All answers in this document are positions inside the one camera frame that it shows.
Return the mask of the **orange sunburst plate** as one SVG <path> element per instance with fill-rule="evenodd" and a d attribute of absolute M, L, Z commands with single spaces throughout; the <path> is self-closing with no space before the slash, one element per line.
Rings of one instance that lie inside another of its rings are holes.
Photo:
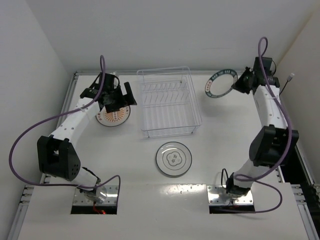
<path fill-rule="evenodd" d="M 105 127 L 117 127 L 125 123 L 131 114 L 130 106 L 122 107 L 115 112 L 107 112 L 104 107 L 97 115 L 96 120 Z"/>

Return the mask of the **dark green rimmed plate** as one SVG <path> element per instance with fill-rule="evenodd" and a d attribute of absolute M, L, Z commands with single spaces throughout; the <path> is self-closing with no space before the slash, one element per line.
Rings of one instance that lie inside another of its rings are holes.
<path fill-rule="evenodd" d="M 232 91 L 232 85 L 238 80 L 238 73 L 233 69 L 222 69 L 214 73 L 204 87 L 205 94 L 213 99 L 222 98 Z"/>

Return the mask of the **white plate flower outline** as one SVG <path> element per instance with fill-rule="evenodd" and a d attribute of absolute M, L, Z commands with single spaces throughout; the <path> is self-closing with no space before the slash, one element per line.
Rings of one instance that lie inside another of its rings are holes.
<path fill-rule="evenodd" d="M 187 173 L 193 163 L 189 148 L 181 142 L 170 141 L 159 147 L 155 154 L 158 170 L 170 178 L 178 178 Z"/>

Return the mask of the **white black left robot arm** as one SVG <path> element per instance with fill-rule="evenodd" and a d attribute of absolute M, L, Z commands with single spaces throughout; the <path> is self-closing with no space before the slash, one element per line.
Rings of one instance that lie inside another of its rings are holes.
<path fill-rule="evenodd" d="M 49 136 L 41 136 L 37 141 L 39 170 L 70 182 L 96 204 L 106 201 L 107 189 L 97 175 L 82 166 L 76 144 L 93 119 L 106 127 L 117 127 L 129 118 L 130 106 L 137 102 L 129 82 L 124 83 L 124 88 L 126 94 L 115 74 L 100 73 L 81 93 L 75 112 L 68 114 Z"/>

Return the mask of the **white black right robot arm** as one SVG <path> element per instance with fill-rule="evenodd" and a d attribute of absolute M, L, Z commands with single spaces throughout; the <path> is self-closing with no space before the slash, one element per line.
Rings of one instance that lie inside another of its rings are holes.
<path fill-rule="evenodd" d="M 289 130 L 288 122 L 278 107 L 280 83 L 273 76 L 273 59 L 255 58 L 253 68 L 246 67 L 232 88 L 240 93 L 252 93 L 261 130 L 249 147 L 249 158 L 226 181 L 226 193 L 233 198 L 245 196 L 253 180 L 263 178 L 274 166 L 285 166 L 297 144 L 299 132 Z"/>

